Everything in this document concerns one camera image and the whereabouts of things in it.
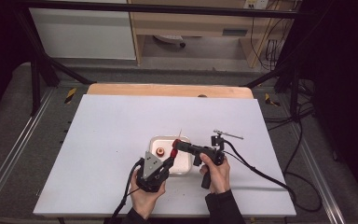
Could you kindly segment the red fruit skewer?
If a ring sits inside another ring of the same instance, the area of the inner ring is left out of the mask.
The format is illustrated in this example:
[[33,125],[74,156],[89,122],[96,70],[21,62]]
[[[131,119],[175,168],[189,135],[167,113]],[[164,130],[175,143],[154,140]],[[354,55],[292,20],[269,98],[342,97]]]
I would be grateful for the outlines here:
[[181,133],[182,133],[182,129],[179,131],[179,134],[176,136],[175,139],[180,139],[180,138],[181,138]]

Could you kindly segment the white chair base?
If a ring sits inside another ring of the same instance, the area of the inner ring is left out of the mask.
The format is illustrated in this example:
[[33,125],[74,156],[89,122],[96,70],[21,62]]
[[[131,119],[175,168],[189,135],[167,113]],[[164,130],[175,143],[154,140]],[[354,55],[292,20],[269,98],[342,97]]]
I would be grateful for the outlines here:
[[186,46],[184,39],[179,35],[155,35],[155,38],[168,44],[177,45],[180,48],[184,48]]

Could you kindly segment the light wooden board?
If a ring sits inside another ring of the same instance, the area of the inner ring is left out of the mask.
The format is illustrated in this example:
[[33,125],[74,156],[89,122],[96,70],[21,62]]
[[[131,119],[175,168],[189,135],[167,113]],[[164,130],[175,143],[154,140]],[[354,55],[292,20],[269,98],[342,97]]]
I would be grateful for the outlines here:
[[202,85],[94,83],[87,94],[253,99],[249,88]]

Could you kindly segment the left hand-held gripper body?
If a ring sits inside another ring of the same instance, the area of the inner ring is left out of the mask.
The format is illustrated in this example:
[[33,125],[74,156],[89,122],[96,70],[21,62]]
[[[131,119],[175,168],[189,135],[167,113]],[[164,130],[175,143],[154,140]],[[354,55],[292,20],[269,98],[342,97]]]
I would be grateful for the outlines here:
[[146,151],[144,163],[138,171],[136,184],[146,192],[157,192],[166,179],[160,177],[163,161]]

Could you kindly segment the white power strip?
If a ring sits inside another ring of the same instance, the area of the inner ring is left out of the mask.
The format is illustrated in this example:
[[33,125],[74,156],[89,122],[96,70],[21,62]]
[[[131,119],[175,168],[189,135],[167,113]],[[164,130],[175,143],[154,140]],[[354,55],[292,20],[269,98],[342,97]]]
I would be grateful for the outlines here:
[[244,8],[250,9],[266,9],[269,0],[245,0]]

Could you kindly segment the black metal frame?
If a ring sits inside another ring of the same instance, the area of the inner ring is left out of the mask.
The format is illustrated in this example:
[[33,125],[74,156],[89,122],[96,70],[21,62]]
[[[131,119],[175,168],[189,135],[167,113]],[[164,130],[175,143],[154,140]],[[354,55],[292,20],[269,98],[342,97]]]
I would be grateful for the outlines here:
[[53,68],[64,72],[67,76],[74,78],[82,84],[93,84],[89,80],[63,64],[52,59],[46,54],[41,42],[38,40],[35,31],[28,20],[24,18],[23,11],[31,8],[47,9],[69,9],[69,10],[91,10],[91,11],[114,11],[114,12],[136,12],[136,13],[159,13],[159,14],[187,14],[187,15],[208,15],[208,16],[229,16],[229,17],[250,17],[250,18],[280,18],[297,19],[306,17],[306,14],[295,11],[279,11],[266,9],[236,9],[227,7],[190,7],[190,6],[167,6],[167,5],[145,5],[145,4],[120,4],[120,3],[95,3],[95,2],[74,2],[74,1],[51,1],[51,0],[14,0],[15,16],[22,30],[26,33],[31,43],[34,59],[31,62],[33,76],[33,112],[40,106],[38,100],[39,83],[38,74],[46,80],[49,86],[57,86],[60,83]]

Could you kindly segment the yellow black tape strip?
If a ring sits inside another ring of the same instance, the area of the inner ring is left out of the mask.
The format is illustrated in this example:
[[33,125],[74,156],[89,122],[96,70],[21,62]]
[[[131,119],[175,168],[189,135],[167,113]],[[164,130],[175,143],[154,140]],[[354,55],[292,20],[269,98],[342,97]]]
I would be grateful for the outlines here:
[[65,97],[65,100],[64,100],[65,104],[70,104],[71,103],[71,101],[72,101],[72,99],[73,99],[73,97],[74,97],[74,95],[76,93],[76,90],[77,90],[77,88],[72,88],[72,89],[70,89],[68,91],[67,96]]
[[268,105],[281,106],[279,102],[273,101],[268,93],[265,93],[265,103]]

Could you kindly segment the light wooden desk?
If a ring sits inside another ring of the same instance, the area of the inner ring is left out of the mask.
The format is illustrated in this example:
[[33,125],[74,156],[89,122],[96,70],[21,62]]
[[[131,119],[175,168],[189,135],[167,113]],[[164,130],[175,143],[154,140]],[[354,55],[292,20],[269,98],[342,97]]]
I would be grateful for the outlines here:
[[[244,8],[245,0],[128,0],[130,4],[168,5],[190,7]],[[300,0],[268,0],[266,10],[296,11]],[[137,36],[228,36],[240,40],[247,63],[258,65],[267,41],[284,39],[290,30],[290,20],[208,15],[159,13],[131,13],[131,25]]]

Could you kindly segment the aluminium rail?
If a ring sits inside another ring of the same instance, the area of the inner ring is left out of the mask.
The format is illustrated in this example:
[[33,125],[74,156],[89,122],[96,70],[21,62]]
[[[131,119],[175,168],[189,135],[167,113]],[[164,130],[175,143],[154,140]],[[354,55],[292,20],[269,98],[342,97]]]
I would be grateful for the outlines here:
[[42,100],[41,106],[36,110],[35,114],[32,115],[25,127],[22,129],[20,136],[17,138],[15,144],[9,151],[6,159],[4,160],[3,164],[0,167],[0,191],[2,190],[3,186],[7,182],[8,177],[10,176],[15,164],[17,163],[18,159],[21,156],[21,153],[27,146],[28,141],[30,140],[37,124],[41,120],[42,116],[44,115],[48,104],[52,98],[52,95],[55,93],[55,88],[47,88],[45,91]]
[[292,129],[296,137],[299,139],[299,151],[310,173],[313,184],[319,191],[324,211],[327,214],[331,224],[345,224],[345,218],[334,198],[334,195],[329,188],[327,181],[324,178],[322,170],[310,151],[310,146],[302,133],[299,123],[292,123]]

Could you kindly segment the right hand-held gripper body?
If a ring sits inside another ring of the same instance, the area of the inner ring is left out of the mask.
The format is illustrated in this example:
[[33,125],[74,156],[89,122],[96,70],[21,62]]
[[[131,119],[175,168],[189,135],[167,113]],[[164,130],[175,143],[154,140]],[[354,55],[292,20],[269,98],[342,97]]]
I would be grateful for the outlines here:
[[224,153],[224,144],[225,139],[223,138],[223,135],[230,136],[237,138],[237,135],[233,135],[230,133],[224,133],[219,130],[214,130],[215,135],[211,137],[212,147],[201,147],[190,144],[189,151],[187,153],[192,154],[194,156],[193,164],[195,166],[200,166],[201,159],[200,159],[200,153],[206,154],[215,165],[220,165],[223,163],[223,159],[225,157]]

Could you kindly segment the person's left hand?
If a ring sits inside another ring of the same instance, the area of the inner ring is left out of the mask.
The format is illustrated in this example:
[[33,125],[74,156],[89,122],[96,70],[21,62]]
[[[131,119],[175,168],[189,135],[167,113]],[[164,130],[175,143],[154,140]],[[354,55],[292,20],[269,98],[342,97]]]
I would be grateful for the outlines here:
[[131,177],[131,202],[132,208],[145,220],[152,214],[158,198],[165,193],[165,182],[159,187],[157,192],[146,192],[136,184],[138,170],[135,170]]

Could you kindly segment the person's right hand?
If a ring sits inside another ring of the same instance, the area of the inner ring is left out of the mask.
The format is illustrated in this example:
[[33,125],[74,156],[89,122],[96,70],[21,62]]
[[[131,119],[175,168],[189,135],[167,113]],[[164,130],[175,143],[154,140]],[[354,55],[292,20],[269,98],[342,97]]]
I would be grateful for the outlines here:
[[200,154],[203,165],[200,168],[202,175],[209,174],[211,176],[211,185],[209,190],[211,193],[220,194],[230,190],[229,172],[230,166],[227,157],[223,159],[223,163],[215,165],[213,161],[204,153]]

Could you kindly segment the white cabinet panel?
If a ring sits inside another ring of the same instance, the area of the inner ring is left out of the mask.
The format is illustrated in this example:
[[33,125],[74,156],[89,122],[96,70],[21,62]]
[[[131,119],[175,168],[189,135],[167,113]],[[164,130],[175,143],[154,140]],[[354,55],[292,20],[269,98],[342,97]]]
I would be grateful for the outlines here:
[[44,50],[54,58],[136,58],[128,13],[30,9]]

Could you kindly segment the white rectangular tray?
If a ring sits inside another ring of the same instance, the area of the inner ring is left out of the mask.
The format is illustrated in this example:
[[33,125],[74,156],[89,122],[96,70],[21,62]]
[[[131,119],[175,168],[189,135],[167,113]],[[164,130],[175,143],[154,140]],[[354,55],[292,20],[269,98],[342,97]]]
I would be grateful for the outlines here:
[[[159,158],[161,161],[165,161],[170,157],[172,151],[172,142],[176,138],[176,136],[155,136],[150,140],[149,144],[149,152],[154,156]],[[189,139],[187,137],[181,136],[181,141],[189,143]],[[159,157],[156,154],[156,149],[158,147],[163,147],[165,149],[165,154],[162,157]],[[178,154],[174,160],[174,164],[170,169],[171,175],[185,175],[187,174],[192,166],[191,162],[192,156],[184,151],[178,151]]]

